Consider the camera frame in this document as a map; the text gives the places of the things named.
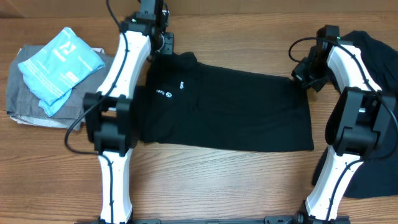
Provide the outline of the black polo shirt with logo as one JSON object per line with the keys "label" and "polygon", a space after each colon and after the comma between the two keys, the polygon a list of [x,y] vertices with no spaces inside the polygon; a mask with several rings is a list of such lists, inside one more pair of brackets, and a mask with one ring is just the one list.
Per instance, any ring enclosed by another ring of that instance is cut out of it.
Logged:
{"label": "black polo shirt with logo", "polygon": [[257,152],[314,148],[307,93],[287,77],[206,65],[191,52],[160,55],[134,96],[145,143]]}

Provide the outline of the plain black t-shirt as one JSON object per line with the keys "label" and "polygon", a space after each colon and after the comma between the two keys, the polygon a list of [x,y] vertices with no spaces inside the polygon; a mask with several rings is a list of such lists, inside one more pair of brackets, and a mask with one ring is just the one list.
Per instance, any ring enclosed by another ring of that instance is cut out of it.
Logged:
{"label": "plain black t-shirt", "polygon": [[[388,92],[397,93],[397,51],[373,39],[365,31],[343,36],[361,50],[361,58],[371,78]],[[366,162],[351,179],[345,197],[373,198],[397,194],[397,154],[384,161]]]}

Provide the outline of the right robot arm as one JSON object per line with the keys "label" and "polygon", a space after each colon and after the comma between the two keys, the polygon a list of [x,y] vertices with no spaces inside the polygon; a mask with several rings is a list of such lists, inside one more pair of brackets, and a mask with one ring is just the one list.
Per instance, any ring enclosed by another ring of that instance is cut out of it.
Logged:
{"label": "right robot arm", "polygon": [[349,223],[338,216],[338,207],[356,171],[373,161],[390,122],[397,122],[392,110],[395,97],[385,92],[370,76],[361,51],[352,42],[318,39],[313,58],[297,68],[335,78],[340,98],[326,124],[326,159],[310,195],[286,223]]}

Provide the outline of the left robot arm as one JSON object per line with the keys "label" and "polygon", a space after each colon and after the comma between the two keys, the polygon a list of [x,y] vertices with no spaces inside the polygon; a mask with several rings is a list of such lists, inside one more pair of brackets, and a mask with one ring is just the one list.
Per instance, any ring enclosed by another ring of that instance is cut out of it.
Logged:
{"label": "left robot arm", "polygon": [[98,223],[131,222],[129,170],[138,142],[134,91],[146,60],[173,52],[174,35],[166,32],[169,14],[166,9],[159,14],[136,12],[122,21],[118,49],[104,82],[83,98],[88,139],[101,166],[103,205]]}

